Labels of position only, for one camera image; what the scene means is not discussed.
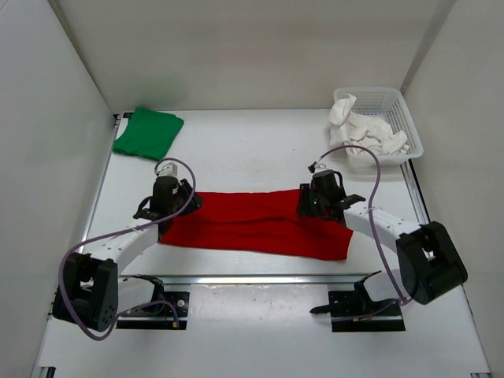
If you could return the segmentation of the red t shirt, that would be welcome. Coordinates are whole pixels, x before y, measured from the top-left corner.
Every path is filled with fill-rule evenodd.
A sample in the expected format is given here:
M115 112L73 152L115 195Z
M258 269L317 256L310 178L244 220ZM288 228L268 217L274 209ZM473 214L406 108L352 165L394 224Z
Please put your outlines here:
M202 207L173 220L160 243L343 261L353 232L296 212L299 190L202 192Z

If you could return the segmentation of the green t shirt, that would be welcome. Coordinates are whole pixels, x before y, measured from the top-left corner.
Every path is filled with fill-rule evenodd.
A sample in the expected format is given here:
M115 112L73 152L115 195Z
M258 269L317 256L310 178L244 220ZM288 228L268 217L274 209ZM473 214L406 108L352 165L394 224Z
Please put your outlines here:
M174 114L137 107L123 133L114 141L113 152L160 161L183 126L184 120Z

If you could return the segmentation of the white t shirt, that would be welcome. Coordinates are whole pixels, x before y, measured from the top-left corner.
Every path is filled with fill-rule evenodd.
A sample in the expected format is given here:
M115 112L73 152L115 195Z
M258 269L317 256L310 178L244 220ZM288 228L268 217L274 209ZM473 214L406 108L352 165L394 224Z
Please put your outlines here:
M376 116L355 113L352 109L357 98L343 93L330 110L330 147L342 145L362 146L375 155L400 155L410 150L407 135L393 132L385 120Z

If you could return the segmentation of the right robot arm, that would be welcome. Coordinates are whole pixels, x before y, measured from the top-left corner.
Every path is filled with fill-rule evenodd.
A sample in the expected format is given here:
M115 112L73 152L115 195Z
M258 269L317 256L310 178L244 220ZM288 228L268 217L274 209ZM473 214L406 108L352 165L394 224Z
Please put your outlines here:
M468 280L446 227L437 221L414 223L374 207L377 187L368 198L348 195L342 174L324 170L313 174L299 190L299 216L334 221L373 239L380 254L385 248L395 253L397 269L382 260L392 290L391 298L384 300L386 306L394 302L427 305Z

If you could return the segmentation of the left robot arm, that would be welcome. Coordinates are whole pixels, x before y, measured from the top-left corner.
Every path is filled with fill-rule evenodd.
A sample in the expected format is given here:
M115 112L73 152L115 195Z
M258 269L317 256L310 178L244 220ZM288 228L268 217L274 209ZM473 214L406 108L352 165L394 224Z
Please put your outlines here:
M164 284L155 276L122 277L146 249L158 243L175 217L201 208L202 196L185 179L159 176L151 196L143 199L130 226L96 238L97 249L79 253L73 247L62 259L52 314L77 324L91 339L101 341L119 317L142 311L150 316L172 309Z

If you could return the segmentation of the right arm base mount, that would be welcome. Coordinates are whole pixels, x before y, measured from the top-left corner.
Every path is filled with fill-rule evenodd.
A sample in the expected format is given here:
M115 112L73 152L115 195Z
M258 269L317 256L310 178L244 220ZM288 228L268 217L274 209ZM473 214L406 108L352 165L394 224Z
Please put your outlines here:
M328 304L333 333L404 332L406 326L398 301L389 298L365 304L356 290L331 290Z

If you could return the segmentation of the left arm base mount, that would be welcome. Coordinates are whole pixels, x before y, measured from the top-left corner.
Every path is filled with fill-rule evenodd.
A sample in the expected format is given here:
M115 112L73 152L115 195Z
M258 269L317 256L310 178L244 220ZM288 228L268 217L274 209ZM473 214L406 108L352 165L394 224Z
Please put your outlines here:
M190 292L158 277L126 276L119 281L119 305L118 329L186 330Z

